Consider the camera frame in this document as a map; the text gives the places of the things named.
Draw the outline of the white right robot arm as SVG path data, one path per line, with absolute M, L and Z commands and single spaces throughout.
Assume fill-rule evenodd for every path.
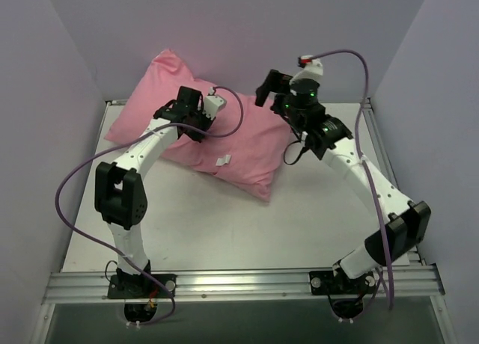
M 379 222 L 375 233 L 334 266 L 333 287 L 347 294 L 359 285 L 363 274 L 394 262 L 422 242 L 431 209 L 399 191 L 360 153 L 357 136 L 319 103 L 319 78 L 307 72 L 293 77 L 270 70 L 255 91 L 255 104 L 264 106 L 273 93 L 271 110 L 290 126 L 303 150 L 311 151 L 341 176 Z

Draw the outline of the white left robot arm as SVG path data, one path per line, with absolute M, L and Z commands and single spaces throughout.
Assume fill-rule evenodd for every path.
M 182 135 L 200 142 L 227 101 L 211 90 L 180 87 L 177 98 L 152 116 L 145 139 L 129 146 L 112 163 L 100 162 L 95 172 L 94 208 L 108 224 L 118 255 L 118 283 L 133 298 L 143 298 L 151 288 L 150 260 L 144 251 L 140 223 L 147 211 L 143 180 L 154 162 Z

